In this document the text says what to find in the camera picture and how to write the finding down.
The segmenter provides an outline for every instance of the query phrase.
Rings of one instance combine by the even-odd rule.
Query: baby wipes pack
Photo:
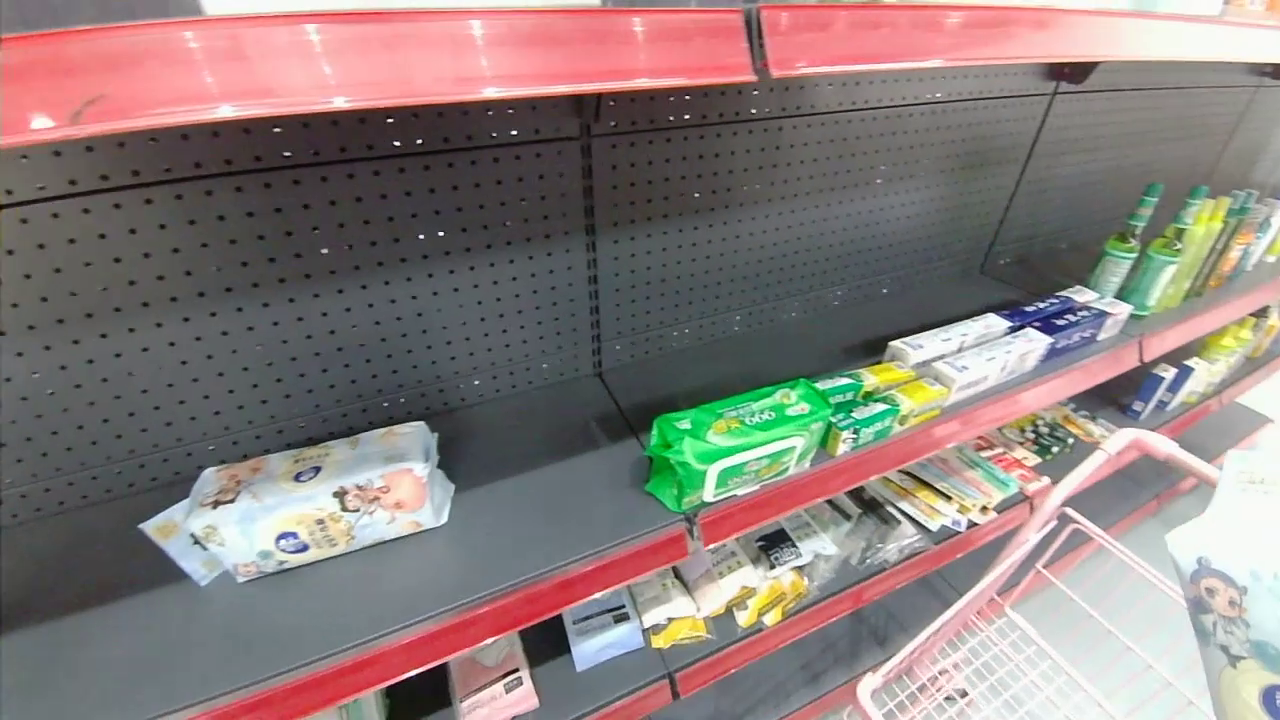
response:
[[[1280,720],[1277,461],[1228,454],[1208,509],[1165,538],[1219,720]]]
[[[809,380],[660,415],[645,489],[677,512],[750,492],[809,466],[831,404]]]
[[[443,524],[453,484],[436,460],[426,423],[392,425],[209,468],[141,528],[197,582],[211,577],[195,543],[243,582]]]

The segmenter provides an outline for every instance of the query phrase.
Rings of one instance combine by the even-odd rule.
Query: green bottle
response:
[[[1142,263],[1133,281],[1125,287],[1120,300],[1133,305],[1133,314],[1149,315],[1160,302],[1169,281],[1178,270],[1178,260],[1183,256],[1183,236],[1196,224],[1196,214],[1201,201],[1188,197],[1169,234],[1151,241],[1142,254]]]
[[[1208,254],[1204,255],[1204,261],[1201,263],[1199,269],[1196,270],[1196,277],[1192,278],[1190,290],[1187,291],[1187,297],[1199,297],[1204,295],[1206,290],[1208,290],[1210,275],[1213,274],[1213,270],[1221,261],[1222,254],[1231,246],[1231,238],[1235,237],[1235,231],[1240,227],[1244,217],[1249,214],[1249,209],[1257,199],[1258,191],[1256,190],[1231,191],[1231,208],[1226,211],[1226,222],[1222,223],[1222,232],[1220,232],[1213,240],[1213,245],[1210,246]]]
[[[1162,183],[1153,182],[1148,184],[1147,190],[1142,193],[1142,200],[1138,201],[1138,206],[1129,215],[1125,231],[1107,238],[1107,242],[1102,246],[1102,258],[1098,260],[1097,266],[1093,268],[1089,282],[1085,283],[1089,290],[1102,297],[1115,297],[1120,292],[1125,278],[1129,277],[1129,270],[1133,269],[1138,255],[1142,252],[1142,231],[1147,227],[1147,222],[1151,220],[1151,213],[1156,209],[1156,202],[1160,202],[1160,193],[1164,191],[1165,186]]]

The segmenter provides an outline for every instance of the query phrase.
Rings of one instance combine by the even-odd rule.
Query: blue toothpaste box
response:
[[[1174,382],[1174,377],[1176,375],[1178,370],[1164,363],[1152,368],[1147,373],[1147,377],[1142,379],[1138,395],[1125,406],[1124,414],[1134,420],[1146,420],[1147,415],[1151,415],[1151,411],[1160,404],[1160,398],[1169,389],[1169,383]]]
[[[1083,305],[1033,320],[1027,327],[1053,338],[1053,345],[1044,354],[1044,360],[1052,360],[1064,352],[1097,342],[1098,333],[1108,319],[1111,314],[1106,310]]]
[[[1028,302],[1027,305],[1001,310],[996,313],[996,315],[1009,320],[1018,328],[1025,328],[1041,318],[1047,318],[1064,310],[1070,310],[1076,305],[1084,305],[1097,299],[1098,293],[1087,287],[1076,286],[1069,287],[1061,292],[1055,292],[1053,295],[1046,297],[1041,297],[1039,300]]]

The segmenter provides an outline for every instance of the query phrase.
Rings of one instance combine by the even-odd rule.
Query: wet wipes package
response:
[[[1280,717],[1277,468],[1274,447],[1229,452],[1204,514],[1165,536],[1221,720]]]
[[[438,527],[452,500],[435,436],[415,421],[209,468],[161,516],[243,582]],[[161,516],[142,525],[152,539]]]

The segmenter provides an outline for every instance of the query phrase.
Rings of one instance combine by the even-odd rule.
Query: green wipes package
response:
[[[660,415],[645,489],[677,512],[742,495],[808,468],[829,418],[804,379]]]

